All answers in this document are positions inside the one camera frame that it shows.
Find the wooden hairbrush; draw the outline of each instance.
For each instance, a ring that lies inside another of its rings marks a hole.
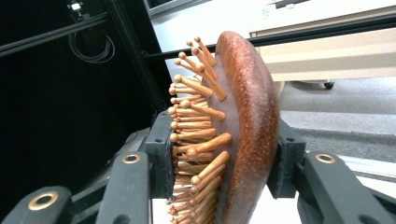
[[[194,77],[176,75],[168,113],[175,186],[172,223],[248,223],[270,173],[279,111],[273,80],[259,53],[242,36],[220,35],[215,57],[200,37],[192,55],[175,64]]]

